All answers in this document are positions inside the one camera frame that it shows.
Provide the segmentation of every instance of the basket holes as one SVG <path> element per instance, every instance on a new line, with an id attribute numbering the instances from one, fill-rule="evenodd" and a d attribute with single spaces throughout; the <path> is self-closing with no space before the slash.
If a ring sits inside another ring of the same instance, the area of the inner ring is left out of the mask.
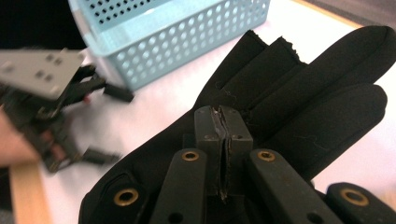
<path id="1" fill-rule="evenodd" d="M 164 64 L 164 63 L 160 63 L 160 64 L 158 64 L 158 67 L 159 67 L 160 69 L 164 69 L 164 68 L 165 68 L 165 64 Z"/>
<path id="2" fill-rule="evenodd" d="M 128 77 L 133 76 L 133 75 L 134 75 L 134 70 L 133 70 L 133 69 L 129 69 L 128 72 L 126 73 L 126 75 L 127 75 Z"/>
<path id="3" fill-rule="evenodd" d="M 150 45 L 154 45 L 154 44 L 155 44 L 155 41 L 156 41 L 155 36 L 152 36 L 152 37 L 149 39 L 148 43 L 149 43 Z"/>
<path id="4" fill-rule="evenodd" d="M 136 67 L 136 70 L 137 70 L 137 72 L 143 71 L 143 65 L 142 65 L 142 64 L 139 64 L 139 65 Z"/>
<path id="5" fill-rule="evenodd" d="M 191 39 L 191 43 L 192 44 L 195 44 L 197 42 L 197 37 L 193 37 L 192 39 Z"/>
<path id="6" fill-rule="evenodd" d="M 203 31 L 205 29 L 205 25 L 203 23 L 201 23 L 198 27 L 199 31 Z"/>
<path id="7" fill-rule="evenodd" d="M 146 62 L 146 66 L 151 67 L 152 64 L 153 64 L 152 59 L 148 59 L 148 61 Z"/>
<path id="8" fill-rule="evenodd" d="M 136 83 L 136 82 L 137 82 L 137 77 L 131 78 L 131 82 L 132 82 L 132 83 Z"/>
<path id="9" fill-rule="evenodd" d="M 173 45 L 177 44 L 177 36 L 174 36 L 174 37 L 172 38 L 172 44 L 173 44 Z"/>
<path id="10" fill-rule="evenodd" d="M 123 64 L 122 64 L 122 68 L 123 69 L 127 69 L 129 67 L 129 62 L 124 62 Z"/>
<path id="11" fill-rule="evenodd" d="M 155 61 L 160 62 L 162 58 L 163 58 L 163 56 L 161 54 L 159 54 L 159 55 L 157 55 L 157 57 L 155 57 Z"/>
<path id="12" fill-rule="evenodd" d="M 169 58 L 167 63 L 168 63 L 168 65 L 172 64 L 173 63 L 173 58 Z"/>
<path id="13" fill-rule="evenodd" d="M 167 49 L 169 46 L 168 41 L 163 42 L 163 49 Z"/>
<path id="14" fill-rule="evenodd" d="M 199 15 L 198 15 L 198 21 L 202 21 L 204 19 L 204 14 L 203 13 L 200 13 Z"/>
<path id="15" fill-rule="evenodd" d="M 194 18 L 189 19 L 189 26 L 193 26 L 194 25 Z"/>
<path id="16" fill-rule="evenodd" d="M 170 57 L 170 56 L 171 56 L 171 50 L 168 49 L 168 50 L 165 52 L 164 56 L 165 56 L 166 58 Z"/>
<path id="17" fill-rule="evenodd" d="M 180 51 L 180 46 L 175 46 L 174 52 L 175 52 L 175 53 L 178 53 L 179 51 Z"/>
<path id="18" fill-rule="evenodd" d="M 207 31 L 207 33 L 208 33 L 209 35 L 213 35 L 213 28 L 210 28 L 210 29 Z"/>
<path id="19" fill-rule="evenodd" d="M 184 22 L 182 22 L 181 24 L 178 25 L 179 30 L 184 30 L 185 27 L 186 27 L 186 24 Z"/>
<path id="20" fill-rule="evenodd" d="M 182 46 L 183 46 L 183 48 L 184 48 L 184 49 L 186 49 L 186 48 L 188 48 L 188 47 L 189 47 L 189 43 L 187 43 L 187 42 L 184 42 Z"/>
<path id="21" fill-rule="evenodd" d="M 186 32 L 183 32 L 183 33 L 181 34 L 181 36 L 180 36 L 181 39 L 186 39 L 186 37 L 187 37 Z"/>
<path id="22" fill-rule="evenodd" d="M 134 63 L 134 64 L 138 64 L 139 61 L 140 61 L 139 57 L 134 57 L 134 58 L 132 59 L 132 63 Z"/>
<path id="23" fill-rule="evenodd" d="M 208 26 L 212 26 L 212 25 L 213 25 L 213 20 L 210 19 L 210 20 L 207 22 L 207 25 L 208 25 Z"/>
<path id="24" fill-rule="evenodd" d="M 148 51 L 145 51 L 145 52 L 143 53 L 142 57 L 143 57 L 144 59 L 147 59 L 147 58 L 149 57 L 149 52 L 148 52 Z"/>
<path id="25" fill-rule="evenodd" d="M 128 53 L 129 55 L 134 55 L 134 54 L 136 53 L 136 48 L 135 48 L 135 47 L 129 48 L 128 51 L 127 51 L 127 53 Z"/>
<path id="26" fill-rule="evenodd" d="M 171 29 L 169 29 L 169 35 L 174 35 L 176 32 L 176 28 L 172 27 Z"/>
<path id="27" fill-rule="evenodd" d="M 161 39 L 161 40 L 164 40 L 165 38 L 166 38 L 165 32 L 161 32 L 161 33 L 160 33 L 160 39 Z"/>
<path id="28" fill-rule="evenodd" d="M 207 13 L 206 13 L 206 16 L 207 16 L 207 17 L 211 17 L 211 16 L 212 16 L 212 13 L 213 13 L 212 9 L 209 9 L 209 10 L 207 11 Z"/>
<path id="29" fill-rule="evenodd" d="M 195 28 L 190 29 L 190 35 L 195 35 Z"/>
<path id="30" fill-rule="evenodd" d="M 119 55 L 117 55 L 117 60 L 119 61 L 123 61 L 125 59 L 125 53 L 121 52 L 119 53 Z"/>
<path id="31" fill-rule="evenodd" d="M 146 47 L 146 43 L 145 42 L 141 42 L 138 46 L 139 49 L 144 49 Z"/>
<path id="32" fill-rule="evenodd" d="M 160 48 L 158 48 L 158 46 L 155 46 L 155 47 L 152 49 L 152 53 L 153 53 L 153 54 L 157 54 L 159 50 L 160 50 Z"/>

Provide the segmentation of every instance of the screw hole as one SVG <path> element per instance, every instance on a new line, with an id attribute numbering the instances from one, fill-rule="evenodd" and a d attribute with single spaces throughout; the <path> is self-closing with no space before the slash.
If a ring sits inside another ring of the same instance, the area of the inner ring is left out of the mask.
<path id="1" fill-rule="evenodd" d="M 136 189 L 122 189 L 114 196 L 114 204 L 118 206 L 128 206 L 136 202 L 139 193 Z"/>
<path id="2" fill-rule="evenodd" d="M 275 159 L 274 153 L 269 151 L 260 151 L 258 157 L 263 161 L 273 161 Z"/>
<path id="3" fill-rule="evenodd" d="M 319 216 L 318 214 L 309 213 L 308 215 L 306 215 L 306 217 L 308 218 L 308 220 L 311 223 L 315 223 L 315 224 L 322 224 L 323 223 L 323 218 L 321 218 L 321 216 Z"/>
<path id="4" fill-rule="evenodd" d="M 199 154 L 194 151 L 187 151 L 183 153 L 181 158 L 185 161 L 196 161 L 199 158 Z"/>

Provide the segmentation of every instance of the human hand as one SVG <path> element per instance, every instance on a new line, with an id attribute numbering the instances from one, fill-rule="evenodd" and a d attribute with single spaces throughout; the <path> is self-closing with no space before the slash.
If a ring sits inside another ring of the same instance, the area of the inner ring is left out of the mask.
<path id="1" fill-rule="evenodd" d="M 39 161 L 40 157 L 23 138 L 0 107 L 0 167 Z"/>

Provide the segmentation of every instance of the robotic hand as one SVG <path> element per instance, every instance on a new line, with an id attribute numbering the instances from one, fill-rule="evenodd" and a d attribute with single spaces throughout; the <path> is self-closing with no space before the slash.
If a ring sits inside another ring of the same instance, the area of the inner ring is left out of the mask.
<path id="1" fill-rule="evenodd" d="M 87 100 L 92 91 L 105 88 L 105 94 L 124 102 L 133 99 L 129 91 L 106 83 L 94 66 L 81 63 L 78 53 L 68 50 L 0 51 L 0 102 L 52 173 L 76 161 L 103 164 L 120 158 L 93 148 L 81 155 L 64 130 L 64 107 Z"/>
<path id="2" fill-rule="evenodd" d="M 119 161 L 92 188 L 81 204 L 79 223 L 148 223 L 174 155 L 186 146 L 202 149 L 191 137 L 196 134 L 194 112 L 207 105 L 215 113 L 220 105 L 238 111 L 252 148 L 272 149 L 304 181 L 311 180 L 383 118 L 387 97 L 373 83 L 395 60 L 396 34 L 389 27 L 360 28 L 311 64 L 300 62 L 283 38 L 267 46 L 247 32 L 192 110 Z M 219 157 L 219 164 L 225 164 L 219 167 L 228 167 L 233 153 L 223 149 Z M 224 174 L 229 169 L 222 170 L 219 176 L 229 178 Z M 181 188 L 194 184 L 177 183 Z M 221 183 L 212 189 L 224 189 Z M 251 191 L 250 183 L 243 182 L 238 193 L 246 196 L 243 200 L 227 190 L 208 200 L 206 223 L 257 223 L 252 211 L 271 204 L 255 199 L 259 193 Z M 132 203 L 122 203 L 130 199 Z"/>

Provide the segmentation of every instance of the black plastic part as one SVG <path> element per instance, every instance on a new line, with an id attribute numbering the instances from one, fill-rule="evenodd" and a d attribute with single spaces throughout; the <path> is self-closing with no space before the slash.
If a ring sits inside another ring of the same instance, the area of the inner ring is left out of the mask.
<path id="1" fill-rule="evenodd" d="M 104 94 L 128 103 L 130 103 L 134 99 L 134 94 L 131 91 L 117 86 L 113 86 L 108 83 L 105 86 Z"/>
<path id="2" fill-rule="evenodd" d="M 183 149 L 172 159 L 150 224 L 205 223 L 206 154 Z"/>
<path id="3" fill-rule="evenodd" d="M 349 183 L 332 184 L 325 202 L 345 223 L 396 223 L 396 213 L 368 190 Z"/>
<path id="4" fill-rule="evenodd" d="M 208 195 L 243 194 L 243 159 L 253 148 L 253 139 L 238 111 L 204 106 L 195 111 L 197 148 L 208 155 Z"/>
<path id="5" fill-rule="evenodd" d="M 84 152 L 84 155 L 82 156 L 82 160 L 91 162 L 91 163 L 95 163 L 95 164 L 99 164 L 99 165 L 103 165 L 103 164 L 110 164 L 110 163 L 119 161 L 120 156 L 115 155 L 115 154 L 109 155 L 109 154 L 100 152 L 98 150 L 88 148 Z"/>
<path id="6" fill-rule="evenodd" d="M 275 223 L 343 223 L 275 151 L 251 151 L 247 171 Z"/>

